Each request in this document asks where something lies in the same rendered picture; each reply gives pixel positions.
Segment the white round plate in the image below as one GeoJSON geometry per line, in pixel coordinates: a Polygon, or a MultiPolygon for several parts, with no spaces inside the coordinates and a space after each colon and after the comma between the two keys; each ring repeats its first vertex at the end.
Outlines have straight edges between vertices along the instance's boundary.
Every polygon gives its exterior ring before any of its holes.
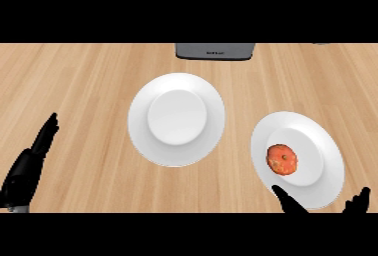
{"type": "Polygon", "coordinates": [[[224,124],[221,96],[199,76],[165,74],[138,90],[127,130],[137,152],[152,163],[165,167],[196,163],[220,142],[224,124]]]}
{"type": "Polygon", "coordinates": [[[326,207],[344,185],[344,161],[336,143],[321,126],[304,115],[280,111],[256,123],[251,134],[251,160],[259,180],[277,185],[305,209],[326,207]],[[286,145],[296,155],[296,170],[276,174],[265,161],[267,149],[286,145]]]}

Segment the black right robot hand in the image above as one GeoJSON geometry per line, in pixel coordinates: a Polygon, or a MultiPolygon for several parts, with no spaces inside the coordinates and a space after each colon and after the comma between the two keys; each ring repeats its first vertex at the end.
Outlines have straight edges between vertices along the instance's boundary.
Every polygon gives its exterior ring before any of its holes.
{"type": "MultiPolygon", "coordinates": [[[[296,200],[289,196],[286,191],[277,186],[271,186],[273,193],[279,199],[282,211],[289,214],[304,214],[307,213],[305,208],[299,205],[296,200]]],[[[367,187],[361,188],[357,195],[352,196],[350,200],[345,201],[344,214],[364,214],[369,208],[369,195],[370,189],[367,187]]]]}

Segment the grey appliance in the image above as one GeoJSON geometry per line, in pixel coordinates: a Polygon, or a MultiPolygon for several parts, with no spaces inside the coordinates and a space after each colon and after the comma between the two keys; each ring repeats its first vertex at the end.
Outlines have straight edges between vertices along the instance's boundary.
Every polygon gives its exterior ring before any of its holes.
{"type": "Polygon", "coordinates": [[[177,43],[175,56],[192,60],[249,60],[254,43],[177,43]]]}

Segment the orange squash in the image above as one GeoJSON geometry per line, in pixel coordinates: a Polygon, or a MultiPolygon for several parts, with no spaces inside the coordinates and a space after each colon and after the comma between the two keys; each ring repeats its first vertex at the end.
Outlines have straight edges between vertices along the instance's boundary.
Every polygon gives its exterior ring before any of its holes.
{"type": "Polygon", "coordinates": [[[277,175],[286,176],[296,171],[298,158],[293,150],[285,144],[274,144],[267,148],[265,162],[277,175]]]}

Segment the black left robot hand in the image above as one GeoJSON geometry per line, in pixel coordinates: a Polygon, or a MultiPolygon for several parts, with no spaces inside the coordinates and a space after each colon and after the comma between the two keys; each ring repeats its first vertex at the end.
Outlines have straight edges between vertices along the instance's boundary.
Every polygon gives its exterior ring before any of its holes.
{"type": "Polygon", "coordinates": [[[57,130],[57,114],[53,113],[42,124],[31,147],[22,150],[7,172],[0,188],[0,208],[29,206],[57,130]]]}

